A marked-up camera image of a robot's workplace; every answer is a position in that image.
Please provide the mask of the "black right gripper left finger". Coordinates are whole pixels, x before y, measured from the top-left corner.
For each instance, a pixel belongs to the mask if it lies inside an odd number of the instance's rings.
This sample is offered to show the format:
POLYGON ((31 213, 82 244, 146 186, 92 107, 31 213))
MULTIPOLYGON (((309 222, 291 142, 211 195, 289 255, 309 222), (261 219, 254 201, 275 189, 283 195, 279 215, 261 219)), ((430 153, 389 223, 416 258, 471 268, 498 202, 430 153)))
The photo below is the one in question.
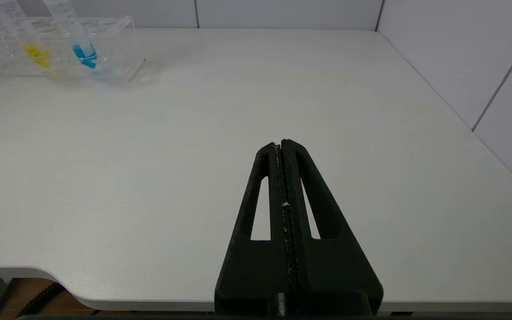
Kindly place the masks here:
POLYGON ((215 312, 224 316, 285 317, 297 288, 291 205, 283 152, 258 150, 215 287, 215 312), (251 238, 262 180, 268 180, 269 240, 251 238))

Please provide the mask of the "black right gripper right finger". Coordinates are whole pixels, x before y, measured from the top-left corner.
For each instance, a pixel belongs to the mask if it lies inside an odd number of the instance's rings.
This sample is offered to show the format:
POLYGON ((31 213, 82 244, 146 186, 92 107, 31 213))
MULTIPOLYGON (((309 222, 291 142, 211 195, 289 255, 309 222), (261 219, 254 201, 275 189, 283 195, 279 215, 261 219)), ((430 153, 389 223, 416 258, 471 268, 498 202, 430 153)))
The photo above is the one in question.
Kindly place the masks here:
POLYGON ((374 316, 384 290, 307 149, 282 140, 288 317, 374 316))

